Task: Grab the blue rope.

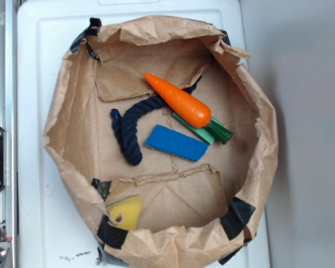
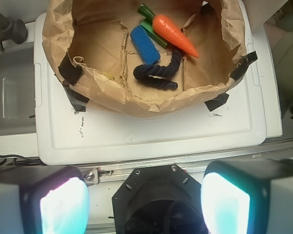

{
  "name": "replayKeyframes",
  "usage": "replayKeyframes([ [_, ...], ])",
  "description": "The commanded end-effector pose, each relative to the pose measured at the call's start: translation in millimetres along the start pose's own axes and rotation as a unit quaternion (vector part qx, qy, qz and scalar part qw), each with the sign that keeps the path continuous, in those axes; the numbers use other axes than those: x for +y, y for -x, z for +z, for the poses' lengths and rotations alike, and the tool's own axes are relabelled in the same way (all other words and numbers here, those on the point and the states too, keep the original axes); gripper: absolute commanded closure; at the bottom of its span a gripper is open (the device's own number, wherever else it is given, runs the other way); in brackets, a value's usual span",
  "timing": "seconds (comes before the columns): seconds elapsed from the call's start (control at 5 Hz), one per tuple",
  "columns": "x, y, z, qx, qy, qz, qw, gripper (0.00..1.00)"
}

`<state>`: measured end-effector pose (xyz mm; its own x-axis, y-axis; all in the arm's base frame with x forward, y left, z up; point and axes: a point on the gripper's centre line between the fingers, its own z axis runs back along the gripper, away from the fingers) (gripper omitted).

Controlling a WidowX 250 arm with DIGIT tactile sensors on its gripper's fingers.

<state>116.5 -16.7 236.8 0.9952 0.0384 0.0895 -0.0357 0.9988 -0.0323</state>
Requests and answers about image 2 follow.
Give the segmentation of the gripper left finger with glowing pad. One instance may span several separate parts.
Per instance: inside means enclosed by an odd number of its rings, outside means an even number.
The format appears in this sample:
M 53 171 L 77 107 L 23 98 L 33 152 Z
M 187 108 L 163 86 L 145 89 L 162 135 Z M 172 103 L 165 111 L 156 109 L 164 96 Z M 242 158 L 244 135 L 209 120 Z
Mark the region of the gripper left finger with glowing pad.
M 75 166 L 0 166 L 0 234 L 83 234 L 89 191 Z

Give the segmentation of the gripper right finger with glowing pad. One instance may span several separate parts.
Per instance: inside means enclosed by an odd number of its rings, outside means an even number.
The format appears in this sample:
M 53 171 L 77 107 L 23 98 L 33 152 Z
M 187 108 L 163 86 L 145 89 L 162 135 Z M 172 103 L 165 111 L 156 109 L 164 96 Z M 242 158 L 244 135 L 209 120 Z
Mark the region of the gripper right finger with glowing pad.
M 293 159 L 211 162 L 201 206 L 212 234 L 293 234 Z

